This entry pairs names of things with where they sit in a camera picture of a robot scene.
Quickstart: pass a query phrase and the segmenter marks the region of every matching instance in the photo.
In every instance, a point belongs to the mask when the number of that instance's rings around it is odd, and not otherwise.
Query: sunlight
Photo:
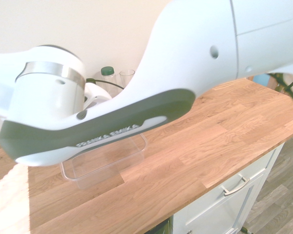
[[[28,167],[17,164],[0,180],[0,234],[30,234]]]

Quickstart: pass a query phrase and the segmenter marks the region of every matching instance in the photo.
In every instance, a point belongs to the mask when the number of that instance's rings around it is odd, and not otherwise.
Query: white wall
[[[0,0],[0,53],[54,44],[80,57],[88,77],[104,66],[135,70],[169,1]]]

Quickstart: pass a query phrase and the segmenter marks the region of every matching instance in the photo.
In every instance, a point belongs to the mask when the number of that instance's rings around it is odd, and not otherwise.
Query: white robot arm
[[[284,12],[274,15],[275,5]],[[256,7],[273,17],[248,20]],[[264,72],[293,74],[293,1],[175,0],[129,85],[86,110],[74,54],[49,45],[0,54],[0,144],[18,163],[57,164],[173,121],[220,83]]]

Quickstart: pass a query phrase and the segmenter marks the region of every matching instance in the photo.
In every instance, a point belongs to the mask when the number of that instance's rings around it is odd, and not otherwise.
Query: metal drawer handle
[[[235,193],[235,192],[237,192],[237,191],[239,191],[240,189],[242,189],[244,186],[246,186],[248,183],[249,183],[249,181],[251,180],[250,178],[244,178],[244,177],[242,177],[242,180],[244,181],[244,183],[243,184],[241,184],[239,187],[237,187],[236,189],[234,189],[234,190],[231,190],[231,191],[228,191],[227,189],[224,189],[224,191],[225,191],[225,196],[229,196],[229,195],[231,195],[231,194],[233,194],[233,193]]]

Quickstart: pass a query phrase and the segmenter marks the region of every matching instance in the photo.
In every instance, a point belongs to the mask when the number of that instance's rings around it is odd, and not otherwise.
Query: white cabinet
[[[247,218],[283,145],[173,216],[173,234],[235,234]]]

